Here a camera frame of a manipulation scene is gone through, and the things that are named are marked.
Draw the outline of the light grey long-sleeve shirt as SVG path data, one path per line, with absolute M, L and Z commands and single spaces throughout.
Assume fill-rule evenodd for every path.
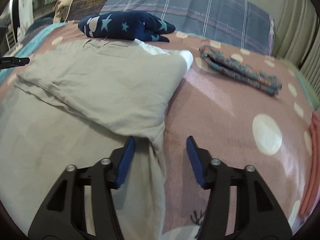
M 165 216 L 163 134 L 168 103 L 193 63 L 187 50 L 77 40 L 38 54 L 1 101 L 1 201 L 27 233 L 63 170 L 136 152 L 114 193 L 126 239 L 159 239 Z

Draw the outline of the folded pink garment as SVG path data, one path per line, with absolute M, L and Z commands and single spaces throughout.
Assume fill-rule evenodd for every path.
M 319 114 L 312 113 L 309 128 L 304 133 L 304 141 L 309 154 L 307 181 L 301 201 L 300 217 L 309 217 L 319 202 Z

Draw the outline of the beige crumpled cloth pile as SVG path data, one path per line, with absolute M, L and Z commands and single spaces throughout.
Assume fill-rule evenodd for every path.
M 53 10 L 55 11 L 53 23 L 60 23 L 66 20 L 71 2 L 72 0 L 57 0 L 53 7 Z

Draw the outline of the pink polka-dot deer bedspread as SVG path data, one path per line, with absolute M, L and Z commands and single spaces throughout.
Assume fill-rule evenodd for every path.
M 31 59 L 58 45 L 77 40 L 132 42 L 87 37 L 75 22 L 51 25 Z M 257 168 L 281 206 L 293 231 L 308 218 L 300 217 L 307 167 L 310 164 L 304 133 L 313 110 L 293 72 L 279 60 L 217 41 L 184 33 L 169 35 L 169 42 L 146 43 L 166 50 L 187 50 L 193 63 L 168 103 L 163 152 L 165 160 L 165 216 L 159 239 L 193 239 L 207 206 L 208 192 L 197 184 L 187 155 L 186 140 L 214 158 L 236 168 Z M 277 96 L 257 90 L 213 70 L 199 49 L 209 45 L 240 63 L 276 76 L 282 83 Z M 1 86 L 1 101 L 27 66 L 17 68 Z

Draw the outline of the navy star fleece garment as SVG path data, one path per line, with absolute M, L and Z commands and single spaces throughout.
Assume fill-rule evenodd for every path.
M 143 42 L 169 42 L 176 27 L 146 11 L 114 11 L 80 20 L 78 29 L 87 37 Z

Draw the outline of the green sheet edge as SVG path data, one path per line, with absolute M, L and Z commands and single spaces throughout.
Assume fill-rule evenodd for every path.
M 310 103 L 312 109 L 317 111 L 319 109 L 319 97 L 315 93 L 314 89 L 311 87 L 308 80 L 304 77 L 304 75 L 299 71 L 299 69 L 287 59 L 279 59 L 281 63 L 283 63 L 287 68 L 293 72 L 293 75 L 299 81 L 302 89 L 304 90 L 304 94 Z

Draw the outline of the folded floral teal garment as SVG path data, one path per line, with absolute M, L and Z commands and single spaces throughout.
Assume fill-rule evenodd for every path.
M 226 77 L 249 85 L 269 96 L 277 96 L 282 89 L 282 83 L 276 76 L 255 70 L 250 65 L 240 63 L 209 45 L 202 46 L 199 51 L 201 59 L 210 68 Z

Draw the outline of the grey pleated curtain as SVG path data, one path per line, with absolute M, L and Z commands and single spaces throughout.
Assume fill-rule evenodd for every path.
M 319 15 L 310 0 L 285 0 L 273 55 L 292 62 L 319 93 Z

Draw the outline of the blue plaid pillow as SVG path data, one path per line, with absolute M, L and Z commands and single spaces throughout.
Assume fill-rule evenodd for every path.
M 177 31 L 271 55 L 274 21 L 248 0 L 107 0 L 101 13 L 147 11 Z

